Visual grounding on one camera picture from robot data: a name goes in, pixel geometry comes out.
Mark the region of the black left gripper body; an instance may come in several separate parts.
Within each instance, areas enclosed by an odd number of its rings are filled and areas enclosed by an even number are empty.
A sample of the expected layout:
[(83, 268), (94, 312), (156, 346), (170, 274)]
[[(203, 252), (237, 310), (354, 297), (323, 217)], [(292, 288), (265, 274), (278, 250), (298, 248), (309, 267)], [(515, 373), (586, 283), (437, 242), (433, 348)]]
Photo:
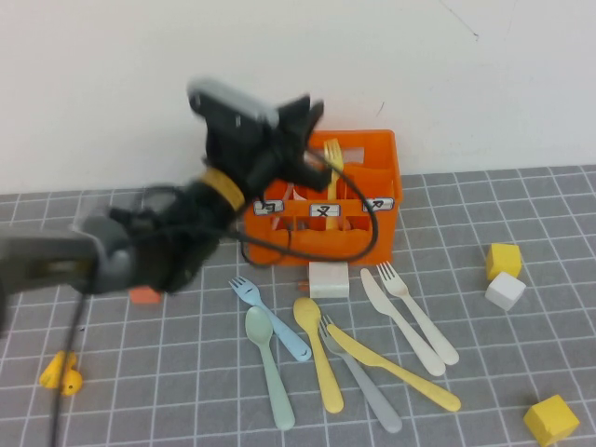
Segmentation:
[(245, 195), (261, 195), (275, 180), (304, 181), (304, 118), (281, 115), (276, 126), (237, 116), (206, 117), (206, 164)]

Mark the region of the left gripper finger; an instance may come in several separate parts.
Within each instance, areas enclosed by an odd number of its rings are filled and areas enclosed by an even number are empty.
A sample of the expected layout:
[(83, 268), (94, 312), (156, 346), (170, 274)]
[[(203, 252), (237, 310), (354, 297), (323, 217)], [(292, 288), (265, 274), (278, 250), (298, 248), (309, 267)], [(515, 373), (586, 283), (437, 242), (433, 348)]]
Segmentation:
[(278, 107), (279, 126), (294, 142), (307, 145), (311, 134), (324, 114), (324, 102), (311, 102), (304, 95)]
[(278, 178), (312, 190), (325, 190), (329, 185), (329, 169), (317, 168), (305, 161), (290, 161), (281, 168)]

